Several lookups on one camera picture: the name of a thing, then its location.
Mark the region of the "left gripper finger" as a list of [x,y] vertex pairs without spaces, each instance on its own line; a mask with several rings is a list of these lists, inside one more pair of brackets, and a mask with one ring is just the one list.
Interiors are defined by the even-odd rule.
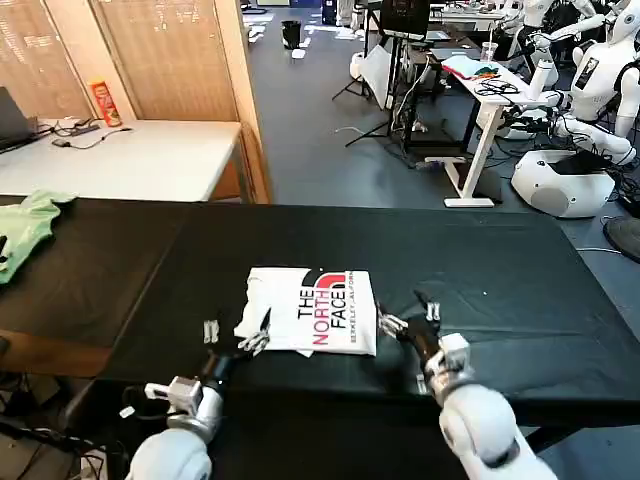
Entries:
[[271,308],[268,308],[259,325],[259,329],[255,333],[246,337],[245,339],[240,340],[239,343],[237,344],[237,348],[245,356],[257,356],[268,345],[270,341],[270,336],[269,336],[270,317],[271,317]]
[[219,347],[222,316],[223,312],[217,310],[212,319],[203,322],[203,345],[210,351],[216,351]]

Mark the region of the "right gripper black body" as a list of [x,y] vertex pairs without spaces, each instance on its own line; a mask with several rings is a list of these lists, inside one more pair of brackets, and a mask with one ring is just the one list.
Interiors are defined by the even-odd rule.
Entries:
[[425,317],[409,317],[406,323],[407,326],[399,334],[399,340],[413,347],[420,368],[425,370],[427,362],[440,351],[440,324]]

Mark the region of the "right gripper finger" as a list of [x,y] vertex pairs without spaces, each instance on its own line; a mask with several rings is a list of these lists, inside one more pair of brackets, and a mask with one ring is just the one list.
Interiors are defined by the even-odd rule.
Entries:
[[408,322],[390,313],[380,302],[376,303],[378,329],[385,335],[402,341],[408,332]]
[[426,320],[432,323],[439,323],[441,321],[440,303],[430,299],[419,290],[415,290],[414,295],[425,311]]

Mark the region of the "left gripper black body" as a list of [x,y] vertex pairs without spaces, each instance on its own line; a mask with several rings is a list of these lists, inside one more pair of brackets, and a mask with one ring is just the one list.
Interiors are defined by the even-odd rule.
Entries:
[[237,366],[246,363],[250,354],[239,350],[233,352],[217,352],[209,350],[207,359],[199,372],[199,380],[204,387],[223,395]]

